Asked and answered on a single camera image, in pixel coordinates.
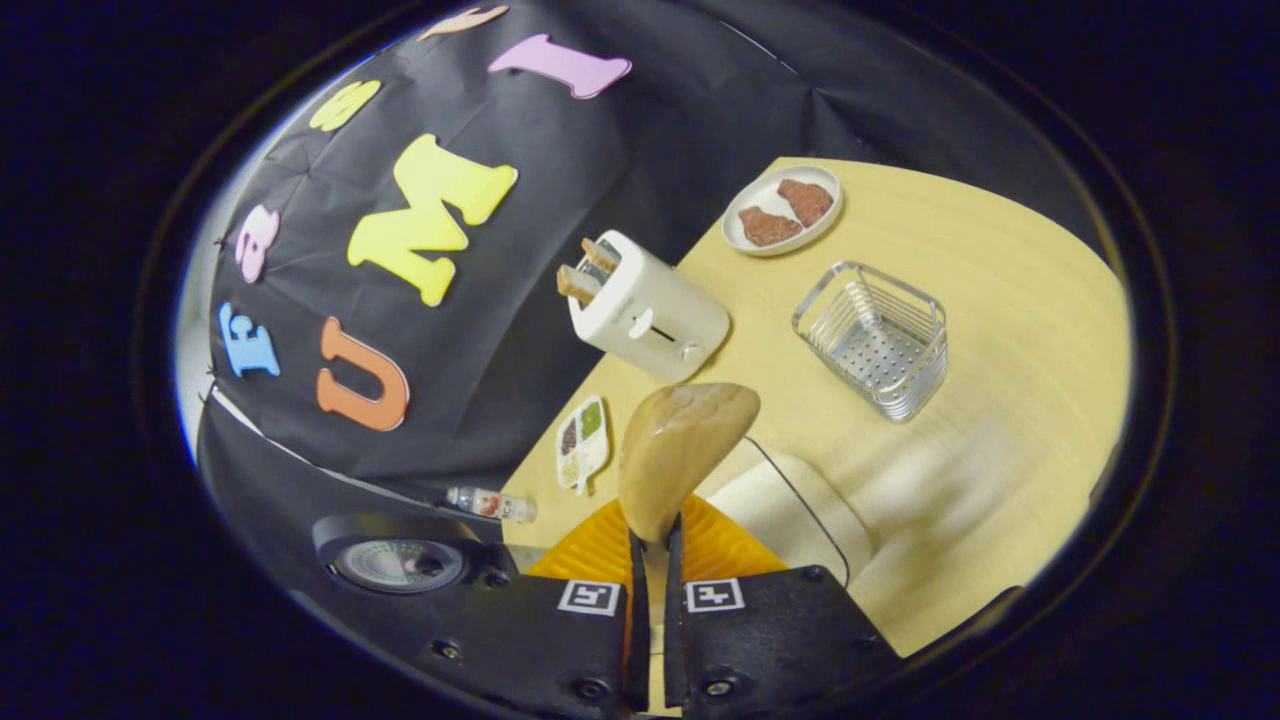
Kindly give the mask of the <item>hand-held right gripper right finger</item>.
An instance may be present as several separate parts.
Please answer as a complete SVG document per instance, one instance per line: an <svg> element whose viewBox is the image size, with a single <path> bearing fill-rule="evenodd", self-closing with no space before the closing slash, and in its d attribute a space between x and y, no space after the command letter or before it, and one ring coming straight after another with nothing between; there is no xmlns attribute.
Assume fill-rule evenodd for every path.
<svg viewBox="0 0 1280 720"><path fill-rule="evenodd" d="M664 703L686 717L812 717L905 667L829 569L786 565L699 496L667 550Z"/></svg>

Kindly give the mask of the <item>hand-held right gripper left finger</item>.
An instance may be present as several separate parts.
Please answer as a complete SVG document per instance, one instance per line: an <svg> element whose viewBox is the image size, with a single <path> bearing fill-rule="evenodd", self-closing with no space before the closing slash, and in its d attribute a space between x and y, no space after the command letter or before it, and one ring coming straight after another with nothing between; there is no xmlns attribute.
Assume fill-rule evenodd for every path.
<svg viewBox="0 0 1280 720"><path fill-rule="evenodd" d="M525 717L628 717L649 705L649 610L643 544L611 501L527 571L483 570L428 667Z"/></svg>

